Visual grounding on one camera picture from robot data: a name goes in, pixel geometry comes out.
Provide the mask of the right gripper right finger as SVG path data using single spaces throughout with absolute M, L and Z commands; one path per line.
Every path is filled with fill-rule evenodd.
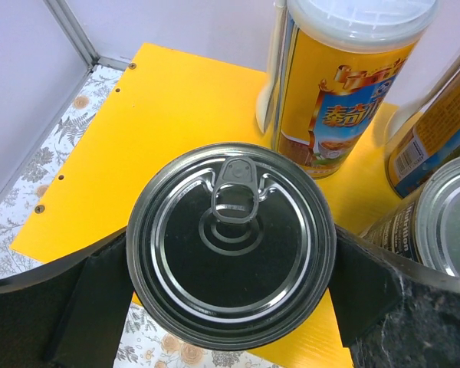
M 460 278 L 337 227 L 329 290 L 355 367 L 460 367 Z

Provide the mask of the silver pull-tab can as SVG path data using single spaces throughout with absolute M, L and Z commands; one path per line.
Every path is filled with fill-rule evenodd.
M 460 157 L 439 168 L 360 237 L 460 278 Z
M 136 295 L 187 343 L 248 350 L 313 313 L 337 237 L 316 182 L 288 158 L 246 143 L 194 149 L 140 193 L 126 228 Z

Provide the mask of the tall can with plastic lid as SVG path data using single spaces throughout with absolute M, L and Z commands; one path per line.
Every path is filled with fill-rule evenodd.
M 392 115 L 385 141 L 386 176 L 402 198 L 460 156 L 460 54 L 423 97 Z

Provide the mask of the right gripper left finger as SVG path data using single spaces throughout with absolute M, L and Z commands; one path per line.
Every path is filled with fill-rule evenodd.
M 112 367 L 133 296 L 126 231 L 0 279 L 0 367 Z

